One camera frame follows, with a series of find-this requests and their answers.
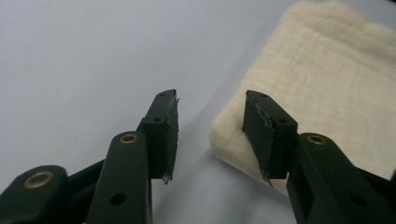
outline towel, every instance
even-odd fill
[[[298,2],[212,123],[214,155],[266,183],[242,132],[246,91],[270,95],[298,133],[330,137],[357,167],[396,168],[396,32],[342,2]],[[286,180],[271,180],[287,195]]]

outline folded cloth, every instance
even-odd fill
[[[265,183],[242,132],[247,90],[270,95],[299,133],[330,137],[355,166],[387,179],[396,168],[396,32],[351,7],[291,7],[213,121],[213,153]],[[271,183],[287,194],[286,180]]]

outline gray table surface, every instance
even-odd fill
[[[154,223],[295,223],[289,199],[210,152],[209,129],[296,1],[2,1],[0,191],[57,164],[71,175],[177,89],[174,180],[153,181]],[[347,0],[396,28],[396,4]]]

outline fabric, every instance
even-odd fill
[[[275,99],[299,133],[330,137],[364,170],[396,168],[396,32],[338,1],[299,2],[282,17],[212,124],[214,155],[262,180],[242,132],[246,90]],[[286,180],[272,180],[287,194]]]

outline white tabletop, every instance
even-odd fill
[[[71,175],[176,89],[174,180],[154,223],[295,223],[289,199],[210,153],[209,129],[292,0],[2,1],[0,191],[56,164]],[[347,0],[396,28],[396,4]]]

